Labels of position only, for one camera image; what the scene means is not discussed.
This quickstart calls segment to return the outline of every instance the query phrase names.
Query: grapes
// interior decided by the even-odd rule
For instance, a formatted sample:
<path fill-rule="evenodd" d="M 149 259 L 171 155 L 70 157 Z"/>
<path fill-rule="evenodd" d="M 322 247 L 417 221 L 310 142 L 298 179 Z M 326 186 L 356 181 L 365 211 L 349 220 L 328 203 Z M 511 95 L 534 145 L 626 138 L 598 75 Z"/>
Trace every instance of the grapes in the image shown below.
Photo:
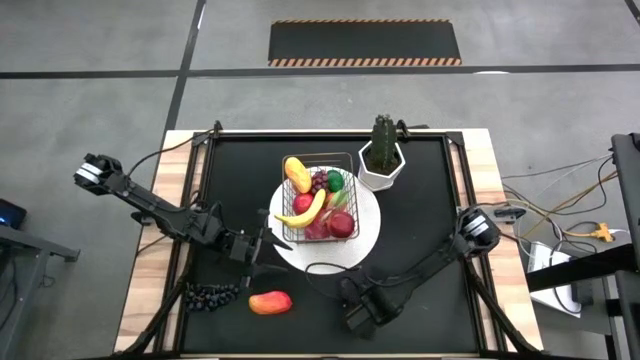
<path fill-rule="evenodd" d="M 327 172 L 324 170 L 319 170 L 311 177 L 311 193 L 316 194 L 320 189 L 325 189 L 325 191 L 329 188 L 329 176 Z"/>
<path fill-rule="evenodd" d="M 237 299 L 240 288 L 235 284 L 198 285 L 188 284 L 184 302 L 187 311 L 214 311 Z"/>

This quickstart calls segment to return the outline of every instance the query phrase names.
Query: red apple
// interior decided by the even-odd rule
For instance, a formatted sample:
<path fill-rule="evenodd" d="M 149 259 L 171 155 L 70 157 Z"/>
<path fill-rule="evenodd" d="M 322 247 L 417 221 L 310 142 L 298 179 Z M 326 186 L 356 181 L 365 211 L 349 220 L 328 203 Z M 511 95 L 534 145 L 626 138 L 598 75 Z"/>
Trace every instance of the red apple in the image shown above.
<path fill-rule="evenodd" d="M 313 222 L 304 228 L 304 237 L 307 240 L 320 240 L 326 239 L 331 234 L 329 233 L 329 228 L 327 227 L 327 223 L 322 221 L 326 210 L 322 209 L 316 215 L 316 218 Z"/>
<path fill-rule="evenodd" d="M 346 211 L 335 211 L 327 221 L 329 232 L 337 238 L 348 238 L 353 234 L 356 222 Z"/>
<path fill-rule="evenodd" d="M 311 207 L 313 202 L 313 195 L 311 194 L 298 194 L 293 199 L 293 212 L 296 215 L 304 214 Z"/>

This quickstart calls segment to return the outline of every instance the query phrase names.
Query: red mango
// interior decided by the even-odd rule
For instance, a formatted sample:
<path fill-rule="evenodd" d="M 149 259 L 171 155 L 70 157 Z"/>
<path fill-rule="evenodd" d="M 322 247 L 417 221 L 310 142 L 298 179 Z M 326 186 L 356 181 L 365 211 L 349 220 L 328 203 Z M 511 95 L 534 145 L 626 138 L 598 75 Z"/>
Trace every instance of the red mango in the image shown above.
<path fill-rule="evenodd" d="M 249 298 L 249 308 L 258 315 L 280 314 L 289 310 L 291 305 L 291 298 L 282 291 L 271 291 Z"/>

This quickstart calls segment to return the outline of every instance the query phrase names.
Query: black floor mat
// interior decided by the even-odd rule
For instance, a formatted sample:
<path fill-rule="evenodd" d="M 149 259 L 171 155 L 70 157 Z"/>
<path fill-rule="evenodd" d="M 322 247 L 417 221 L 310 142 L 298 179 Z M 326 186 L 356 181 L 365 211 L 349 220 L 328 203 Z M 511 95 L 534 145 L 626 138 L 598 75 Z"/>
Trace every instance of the black floor mat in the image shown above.
<path fill-rule="evenodd" d="M 279 20 L 269 66 L 460 65 L 446 19 Z"/>

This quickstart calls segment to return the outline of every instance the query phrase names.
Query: concrete floor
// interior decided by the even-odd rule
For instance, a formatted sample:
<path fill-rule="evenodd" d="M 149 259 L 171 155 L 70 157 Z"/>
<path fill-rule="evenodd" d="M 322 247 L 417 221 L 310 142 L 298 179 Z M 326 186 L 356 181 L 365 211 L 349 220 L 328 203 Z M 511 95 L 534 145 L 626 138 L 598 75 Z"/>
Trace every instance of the concrete floor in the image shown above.
<path fill-rule="evenodd" d="M 178 69 L 195 0 L 0 0 L 0 72 Z M 210 0 L 192 68 L 263 67 L 281 18 L 451 18 L 465 65 L 640 63 L 640 28 L 622 0 Z M 26 230 L 82 249 L 54 260 L 21 344 L 23 359 L 107 355 L 113 348 L 139 226 L 116 199 L 73 185 L 87 152 L 125 167 L 159 147 L 175 79 L 0 80 L 0 198 L 30 211 Z M 362 128 L 378 113 L 431 127 L 486 127 L 502 174 L 603 155 L 638 131 L 640 73 L 190 79 L 177 129 Z M 150 184 L 154 162 L 136 171 Z M 536 199 L 552 206 L 596 180 L 576 172 Z M 550 176 L 510 181 L 535 195 Z M 615 181 L 608 205 L 559 219 L 627 228 Z M 597 205 L 599 194 L 584 200 Z M 551 243 L 546 231 L 534 240 Z M 614 245 L 591 241 L 599 249 Z M 606 357 L 604 340 L 536 306 L 554 354 Z"/>

